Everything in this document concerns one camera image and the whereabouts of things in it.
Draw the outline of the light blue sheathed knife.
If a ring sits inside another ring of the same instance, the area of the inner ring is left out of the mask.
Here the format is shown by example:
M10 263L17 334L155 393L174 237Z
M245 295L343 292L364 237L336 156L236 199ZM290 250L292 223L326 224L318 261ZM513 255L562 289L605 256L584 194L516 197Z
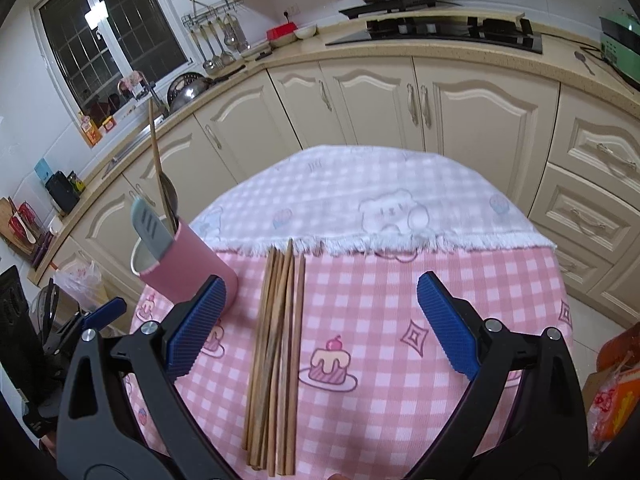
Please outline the light blue sheathed knife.
M131 224L155 260L162 260L174 241L174 236L152 207L140 196L136 197L132 203Z

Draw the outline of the pink utensil cup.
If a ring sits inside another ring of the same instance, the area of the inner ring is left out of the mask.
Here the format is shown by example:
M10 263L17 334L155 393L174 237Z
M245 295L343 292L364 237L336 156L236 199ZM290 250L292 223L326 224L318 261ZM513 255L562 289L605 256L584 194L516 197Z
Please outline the pink utensil cup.
M224 310L232 306L239 290L236 273L184 222L179 223L177 234L160 261L149 253L142 240L137 240L130 269L173 304L191 299L211 275L221 278L226 286Z

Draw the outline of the dark metal spork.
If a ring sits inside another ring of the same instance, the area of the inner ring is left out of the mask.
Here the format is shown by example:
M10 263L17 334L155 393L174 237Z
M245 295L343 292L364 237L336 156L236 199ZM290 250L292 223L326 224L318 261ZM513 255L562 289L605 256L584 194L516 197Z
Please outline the dark metal spork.
M171 222L172 229L177 231L179 226L179 220L177 216L178 211L178 197L174 185L167 177L167 174L160 173L160 184L162 185L163 196L168 206L168 218Z

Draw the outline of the wooden chopstick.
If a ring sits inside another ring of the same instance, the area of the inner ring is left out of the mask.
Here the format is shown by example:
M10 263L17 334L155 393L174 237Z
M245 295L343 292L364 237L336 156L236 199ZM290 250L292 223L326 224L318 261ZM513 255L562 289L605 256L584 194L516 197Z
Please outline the wooden chopstick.
M284 267L283 252L271 247L260 293L242 439L246 463L254 470L265 470L268 462L270 396L278 350L278 301Z
M306 259L298 258L295 304L293 310L293 328L291 342L290 377L288 378L288 411L286 412L286 434L283 455L284 474L292 476L296 473L296 438L298 411L298 373L300 364L300 346L302 345L302 325L306 280Z
M163 204L163 208L164 208L164 211L165 211L165 214L166 214L166 218L169 221L169 226L170 226L171 233L172 234L176 234L177 231L174 231L172 229L171 222L170 222L170 220L168 218L169 210L168 210L167 203L165 202L165 199L164 199L164 196L163 196L162 185L160 184L160 173L163 172L163 167L162 167L162 160L160 159L160 147L158 146L158 143L157 143L155 122L154 122L153 101L152 100L148 101L148 117L149 117L150 136L151 136L151 145L152 145L152 153L153 153L153 162L154 162L154 168L155 168L155 172L156 172L158 188L160 189L160 198L162 199L162 204Z

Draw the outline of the kitchen window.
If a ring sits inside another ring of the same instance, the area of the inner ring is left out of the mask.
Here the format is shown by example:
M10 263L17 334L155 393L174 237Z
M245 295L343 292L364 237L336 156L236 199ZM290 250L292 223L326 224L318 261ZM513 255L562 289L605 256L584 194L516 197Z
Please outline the kitchen window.
M192 61L166 0L44 0L36 14L63 87L97 125L134 102L122 78L161 84Z

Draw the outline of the green kitchen appliance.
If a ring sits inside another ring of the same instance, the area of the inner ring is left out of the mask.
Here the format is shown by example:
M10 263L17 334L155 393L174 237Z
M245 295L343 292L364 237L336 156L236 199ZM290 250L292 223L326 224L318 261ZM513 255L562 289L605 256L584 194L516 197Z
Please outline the green kitchen appliance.
M636 89L640 84L639 21L626 12L600 17L601 53L605 62Z

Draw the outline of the pink checkered tablecloth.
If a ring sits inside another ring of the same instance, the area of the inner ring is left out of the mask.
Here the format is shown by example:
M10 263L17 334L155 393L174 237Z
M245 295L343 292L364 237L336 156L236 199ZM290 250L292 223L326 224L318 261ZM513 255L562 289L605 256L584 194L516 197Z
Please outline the pink checkered tablecloth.
M221 254L239 277L234 305L176 388L206 436L243 479L268 479L242 450L265 258ZM554 250L418 252L306 257L296 475L288 479L399 479L444 426L468 381L456 373L416 302L434 271L482 318L539 335L572 320ZM320 372L321 359L346 367Z

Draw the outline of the steel wok pan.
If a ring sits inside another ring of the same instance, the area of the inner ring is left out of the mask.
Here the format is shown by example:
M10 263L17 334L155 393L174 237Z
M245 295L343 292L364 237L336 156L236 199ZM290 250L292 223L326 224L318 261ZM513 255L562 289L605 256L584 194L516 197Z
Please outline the steel wok pan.
M210 88L229 80L232 76L244 70L245 64L223 70L215 77L203 76L200 73L189 72L180 75L168 87L167 105L170 114L188 105Z

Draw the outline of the cream lower cabinets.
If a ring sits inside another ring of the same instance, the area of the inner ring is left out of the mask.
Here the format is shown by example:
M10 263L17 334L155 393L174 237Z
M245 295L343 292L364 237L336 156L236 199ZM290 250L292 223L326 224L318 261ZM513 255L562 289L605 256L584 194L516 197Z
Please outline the cream lower cabinets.
M564 41L541 54L462 44L286 47L160 126L160 159L193 219L233 185L318 144L446 156L481 174L559 246L578 299L620 324L639 317L639 93ZM132 201L160 206L144 141L93 180L29 273L96 259L115 292L129 270Z

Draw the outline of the white checkered towel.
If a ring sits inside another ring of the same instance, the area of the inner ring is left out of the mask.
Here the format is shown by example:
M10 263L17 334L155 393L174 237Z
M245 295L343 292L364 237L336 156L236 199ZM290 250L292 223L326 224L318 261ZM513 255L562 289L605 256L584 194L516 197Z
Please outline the white checkered towel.
M411 254L551 246L476 171L433 153L321 145L225 192L191 223L215 250Z

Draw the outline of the hanging utensil rack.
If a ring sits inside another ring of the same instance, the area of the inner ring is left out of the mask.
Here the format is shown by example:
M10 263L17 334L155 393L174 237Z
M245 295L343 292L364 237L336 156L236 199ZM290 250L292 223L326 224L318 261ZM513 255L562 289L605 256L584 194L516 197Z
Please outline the hanging utensil rack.
M243 0L189 1L190 11L183 14L181 23L202 58L202 69L207 76L228 72L247 46L236 16Z

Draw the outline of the red container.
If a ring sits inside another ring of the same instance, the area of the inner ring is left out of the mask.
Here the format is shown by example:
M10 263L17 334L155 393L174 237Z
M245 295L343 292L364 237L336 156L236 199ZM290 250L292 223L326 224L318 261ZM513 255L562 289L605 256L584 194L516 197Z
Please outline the red container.
M297 25L293 22L287 22L282 25L270 28L266 31L266 38L268 41L276 41L281 37L288 36L289 34L295 34Z

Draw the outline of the white bowl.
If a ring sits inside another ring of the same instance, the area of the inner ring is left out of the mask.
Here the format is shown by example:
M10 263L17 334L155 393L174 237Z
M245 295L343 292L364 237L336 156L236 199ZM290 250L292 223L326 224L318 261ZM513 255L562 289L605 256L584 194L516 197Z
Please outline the white bowl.
M316 36L317 32L318 32L318 27L316 24L308 25L301 28L296 28L294 30L295 37L298 40L310 39L313 36Z

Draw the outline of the black gas stove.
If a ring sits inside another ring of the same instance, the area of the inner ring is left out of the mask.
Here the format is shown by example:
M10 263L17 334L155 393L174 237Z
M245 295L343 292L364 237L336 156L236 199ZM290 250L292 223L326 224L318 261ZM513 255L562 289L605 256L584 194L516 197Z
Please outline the black gas stove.
M368 41L448 40L542 53L542 38L527 18L485 18L451 13L431 15L440 0L397 0L341 10L351 21L366 18L364 29L327 42L327 46Z

